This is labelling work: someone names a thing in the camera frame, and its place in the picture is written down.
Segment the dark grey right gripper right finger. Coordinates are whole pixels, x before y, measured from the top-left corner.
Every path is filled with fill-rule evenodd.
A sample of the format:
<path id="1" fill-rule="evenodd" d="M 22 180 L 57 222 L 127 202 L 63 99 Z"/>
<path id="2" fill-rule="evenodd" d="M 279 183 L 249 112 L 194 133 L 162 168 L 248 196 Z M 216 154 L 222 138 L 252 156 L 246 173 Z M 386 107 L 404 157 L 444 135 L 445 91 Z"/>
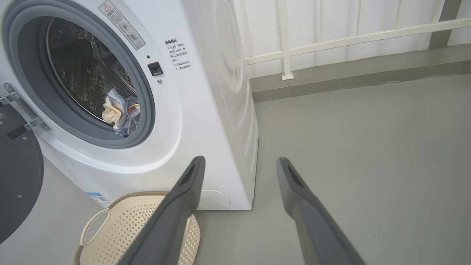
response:
<path id="1" fill-rule="evenodd" d="M 364 265 L 363 258 L 288 158 L 278 158 L 276 173 L 284 209 L 296 224 L 305 265 Z"/>

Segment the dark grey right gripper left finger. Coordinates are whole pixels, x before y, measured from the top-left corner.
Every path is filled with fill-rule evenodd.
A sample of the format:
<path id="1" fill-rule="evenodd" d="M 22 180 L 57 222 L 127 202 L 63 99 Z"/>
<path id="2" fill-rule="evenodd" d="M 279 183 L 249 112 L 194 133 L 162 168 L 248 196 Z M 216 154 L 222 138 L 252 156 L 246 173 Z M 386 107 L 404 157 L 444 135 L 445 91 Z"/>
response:
<path id="1" fill-rule="evenodd" d="M 205 158 L 192 159 L 125 252 L 120 265 L 176 265 L 187 220 L 199 205 Z"/>

